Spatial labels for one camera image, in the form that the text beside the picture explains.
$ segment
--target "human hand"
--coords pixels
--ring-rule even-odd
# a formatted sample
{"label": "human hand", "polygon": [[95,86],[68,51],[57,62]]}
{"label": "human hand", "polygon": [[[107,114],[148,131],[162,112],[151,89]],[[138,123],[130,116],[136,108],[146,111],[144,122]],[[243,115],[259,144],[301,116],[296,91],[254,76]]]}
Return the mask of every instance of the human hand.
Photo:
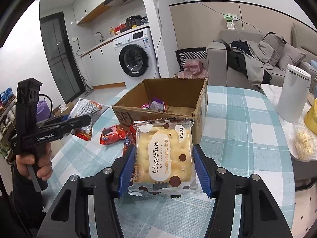
{"label": "human hand", "polygon": [[[38,178],[41,178],[43,181],[48,180],[52,173],[52,162],[51,162],[51,143],[47,143],[45,146],[45,153],[39,158],[38,165],[40,169],[37,171],[36,175]],[[27,165],[33,165],[35,163],[35,157],[32,154],[21,154],[15,157],[16,167],[19,173],[22,176],[31,179]]]}

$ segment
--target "black sleeve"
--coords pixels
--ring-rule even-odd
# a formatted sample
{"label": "black sleeve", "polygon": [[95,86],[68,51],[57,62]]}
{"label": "black sleeve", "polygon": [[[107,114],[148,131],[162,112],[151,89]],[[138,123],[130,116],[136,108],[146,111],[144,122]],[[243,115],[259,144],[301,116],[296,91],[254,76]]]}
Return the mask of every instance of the black sleeve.
{"label": "black sleeve", "polygon": [[14,206],[26,228],[39,229],[45,213],[40,192],[34,190],[31,180],[22,176],[14,165],[13,168],[13,192],[11,192]]}

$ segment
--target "shoe rack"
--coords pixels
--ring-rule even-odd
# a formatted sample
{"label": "shoe rack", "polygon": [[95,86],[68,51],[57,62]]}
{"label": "shoe rack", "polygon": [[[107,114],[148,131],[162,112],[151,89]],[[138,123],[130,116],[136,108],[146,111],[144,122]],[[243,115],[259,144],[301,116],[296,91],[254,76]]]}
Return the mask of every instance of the shoe rack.
{"label": "shoe rack", "polygon": [[15,104],[14,95],[0,111],[0,152],[7,164],[12,163],[13,152],[11,150],[11,139],[15,136]]}

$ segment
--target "beige wall panel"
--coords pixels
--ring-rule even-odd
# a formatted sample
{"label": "beige wall panel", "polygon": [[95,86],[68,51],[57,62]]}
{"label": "beige wall panel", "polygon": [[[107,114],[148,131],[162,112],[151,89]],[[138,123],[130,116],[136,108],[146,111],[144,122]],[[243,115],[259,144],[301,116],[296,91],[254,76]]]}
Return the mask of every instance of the beige wall panel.
{"label": "beige wall panel", "polygon": [[[221,13],[238,15],[238,3],[203,2],[203,4]],[[219,38],[219,31],[226,29],[227,24],[223,15],[216,13],[199,3],[188,3],[171,6],[171,13],[178,49],[206,47],[210,42]],[[238,30],[242,30],[241,21],[235,21]]]}
{"label": "beige wall panel", "polygon": [[[276,34],[282,35],[286,42],[290,44],[291,27],[294,22],[309,28],[305,24],[293,19],[292,17],[267,8],[243,3],[240,3],[240,8],[242,20],[244,22],[251,23],[264,35],[266,35],[268,32],[274,32]],[[245,23],[243,24],[243,29],[246,31],[256,31],[251,25],[247,25]]]}

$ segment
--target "soap bottle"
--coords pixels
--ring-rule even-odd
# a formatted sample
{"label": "soap bottle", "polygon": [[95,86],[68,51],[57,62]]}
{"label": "soap bottle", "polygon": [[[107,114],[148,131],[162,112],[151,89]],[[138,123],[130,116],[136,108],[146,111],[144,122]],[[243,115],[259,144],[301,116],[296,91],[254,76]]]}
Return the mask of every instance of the soap bottle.
{"label": "soap bottle", "polygon": [[115,30],[113,29],[113,27],[110,27],[110,36],[114,37],[116,35]]}

